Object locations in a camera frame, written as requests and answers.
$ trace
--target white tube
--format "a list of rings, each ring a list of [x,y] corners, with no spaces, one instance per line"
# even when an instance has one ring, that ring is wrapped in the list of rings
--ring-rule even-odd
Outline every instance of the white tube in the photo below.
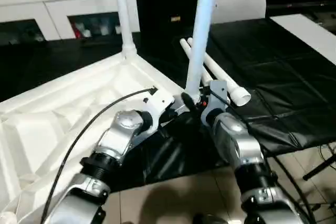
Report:
[[[180,44],[185,52],[185,54],[188,56],[189,60],[191,59],[191,47],[188,44],[188,42],[185,39],[180,39]],[[204,86],[209,85],[209,82],[212,81],[212,77],[209,74],[209,72],[205,69],[205,67],[202,67],[202,76],[201,81]]]
[[[136,47],[130,28],[127,0],[117,0],[117,3],[122,36],[122,54],[127,57],[128,55],[136,54]]]
[[[215,0],[198,0],[193,37],[195,44],[192,47],[192,57],[189,62],[185,91],[197,101],[200,97],[199,83],[202,76],[202,67],[205,48],[210,29],[211,14]]]
[[[193,48],[193,39],[189,38],[188,43]],[[251,99],[251,94],[243,87],[239,86],[206,52],[204,53],[204,63],[211,70],[218,80],[226,81],[228,93],[232,101],[237,106],[243,106]]]

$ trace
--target black wire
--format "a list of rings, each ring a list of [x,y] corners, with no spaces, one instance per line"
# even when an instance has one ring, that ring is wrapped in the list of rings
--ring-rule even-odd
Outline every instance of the black wire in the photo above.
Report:
[[[334,150],[330,147],[329,144],[328,144],[328,149],[329,149],[329,151],[331,152],[332,155],[336,155],[336,154],[334,153]],[[327,160],[325,159],[324,155],[322,154],[322,145],[320,145],[320,149],[319,149],[319,151],[320,151],[320,157],[323,159],[323,161],[327,161]],[[333,168],[334,170],[336,170],[336,168],[335,168],[334,166],[332,166],[332,165],[329,165],[329,166],[330,166],[330,168]]]
[[[51,203],[51,199],[53,197],[53,194],[54,194],[54,191],[56,189],[56,185],[58,183],[58,180],[61,176],[61,173],[63,171],[63,168],[67,162],[67,159],[72,151],[72,149],[74,148],[75,144],[78,142],[78,140],[82,137],[82,135],[84,134],[84,132],[90,127],[90,125],[102,114],[104,113],[106,110],[108,110],[109,108],[111,108],[112,106],[116,105],[118,102],[121,102],[129,97],[132,97],[134,95],[137,95],[137,94],[140,94],[140,93],[144,93],[144,92],[150,92],[150,91],[155,91],[156,88],[150,88],[150,89],[144,89],[144,90],[140,90],[140,91],[137,91],[137,92],[134,92],[134,93],[131,93],[131,94],[128,94],[128,95],[125,95],[124,97],[121,97],[117,100],[115,100],[114,102],[110,103],[109,105],[107,105],[105,108],[103,108],[100,112],[98,112],[98,114],[96,114],[88,123],[87,125],[85,125],[85,127],[81,130],[81,132],[78,134],[78,136],[76,137],[76,139],[74,140],[74,142],[71,144],[71,146],[69,147],[69,150],[68,152],[65,154],[65,157],[61,163],[61,166],[59,167],[58,169],[58,172],[57,172],[57,175],[55,177],[55,180],[54,180],[54,183],[50,189],[50,193],[48,195],[48,198],[47,198],[47,201],[46,201],[46,204],[44,206],[44,209],[43,209],[43,213],[42,213],[42,217],[41,217],[41,224],[43,224],[43,222],[46,220],[46,217],[47,217],[47,214],[48,214],[48,210],[49,210],[49,206],[50,206],[50,203]]]
[[[210,90],[211,94],[213,94],[215,97],[217,97],[222,103],[224,103],[225,105],[227,105],[230,109],[232,109],[232,111],[240,118],[240,120],[246,125],[247,129],[249,130],[249,132],[251,133],[251,131],[253,131],[252,127],[249,125],[249,123],[246,121],[246,119],[237,112],[237,110],[231,105],[229,104],[227,101],[225,101],[223,98],[221,98],[219,95],[217,95],[215,92],[213,92],[212,90]],[[309,206],[309,203],[307,201],[306,196],[303,194],[301,188],[298,186],[298,184],[295,182],[294,178],[292,177],[292,175],[288,172],[288,170],[285,168],[285,166],[283,165],[283,163],[277,158],[276,155],[274,155],[272,153],[271,150],[269,150],[268,148],[266,148],[266,146],[264,146],[263,144],[260,144],[261,149],[264,149],[264,151],[266,151],[270,157],[274,158],[274,160],[278,163],[278,165],[280,166],[280,168],[285,172],[286,176],[288,177],[289,181],[294,185],[295,190],[298,192],[303,204],[305,205],[307,211],[308,211],[308,216],[309,216],[309,221],[312,223],[316,223],[316,219],[315,216]]]

